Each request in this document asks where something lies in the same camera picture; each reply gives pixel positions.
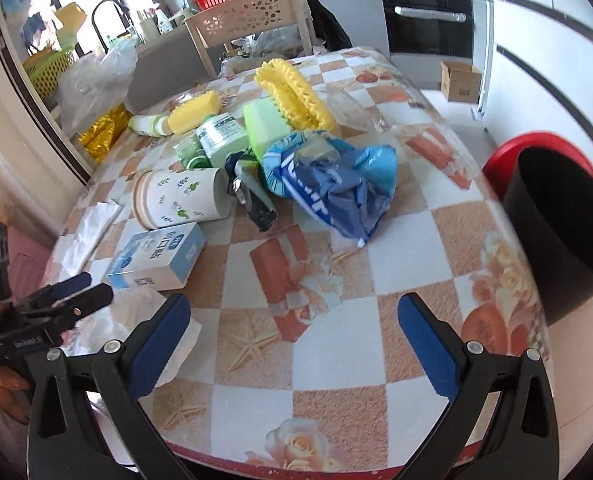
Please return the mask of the left hand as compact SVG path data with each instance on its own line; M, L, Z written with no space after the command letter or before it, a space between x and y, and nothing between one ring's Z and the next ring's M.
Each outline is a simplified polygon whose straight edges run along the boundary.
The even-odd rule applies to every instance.
M30 388L28 382L8 366L0 366L0 409L17 422L28 423L28 409L16 398Z

